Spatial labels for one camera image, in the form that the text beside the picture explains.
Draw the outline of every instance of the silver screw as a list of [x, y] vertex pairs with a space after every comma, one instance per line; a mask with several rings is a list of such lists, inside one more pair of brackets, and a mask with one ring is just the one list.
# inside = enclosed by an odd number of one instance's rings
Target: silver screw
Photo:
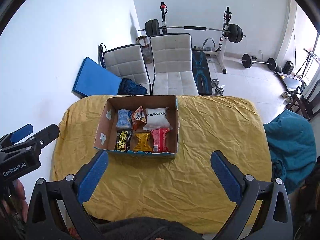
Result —
[[282, 179], [276, 178], [276, 183], [281, 185], [283, 183]]
[[41, 185], [44, 182], [44, 179], [40, 178], [37, 180], [37, 184]]
[[67, 181], [72, 181], [75, 176], [73, 174], [69, 174], [66, 176]]
[[248, 181], [253, 181], [254, 177], [252, 175], [248, 174], [245, 176], [245, 179]]

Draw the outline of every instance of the yellow package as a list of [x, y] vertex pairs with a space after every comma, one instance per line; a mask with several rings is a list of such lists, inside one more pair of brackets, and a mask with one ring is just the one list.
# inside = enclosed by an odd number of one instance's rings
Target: yellow package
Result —
[[148, 143], [150, 133], [135, 133], [134, 135], [139, 139], [137, 146], [133, 149], [134, 151], [152, 152], [152, 148]]

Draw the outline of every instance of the black speaker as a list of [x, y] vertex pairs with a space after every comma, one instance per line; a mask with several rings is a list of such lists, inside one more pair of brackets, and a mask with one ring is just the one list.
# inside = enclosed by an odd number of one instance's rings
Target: black speaker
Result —
[[284, 65], [284, 68], [282, 69], [282, 72], [284, 74], [290, 75], [292, 70], [294, 68], [293, 62], [292, 61], [287, 61]]

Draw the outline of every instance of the white package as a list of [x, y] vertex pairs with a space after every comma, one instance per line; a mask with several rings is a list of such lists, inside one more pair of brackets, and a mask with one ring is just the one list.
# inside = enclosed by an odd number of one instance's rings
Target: white package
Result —
[[160, 128], [170, 128], [170, 124], [166, 118], [166, 108], [147, 108], [147, 124], [143, 127], [144, 130], [155, 130]]

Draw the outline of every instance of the white upholstered chair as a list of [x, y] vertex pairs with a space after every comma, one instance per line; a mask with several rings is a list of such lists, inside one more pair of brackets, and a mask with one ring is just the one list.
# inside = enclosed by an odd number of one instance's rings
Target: white upholstered chair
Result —
[[192, 74], [191, 35], [169, 33], [150, 37], [154, 95], [198, 95]]
[[129, 78], [137, 84], [143, 85], [148, 94], [151, 83], [146, 64], [142, 56], [140, 44], [130, 44], [103, 53], [106, 69], [121, 78]]

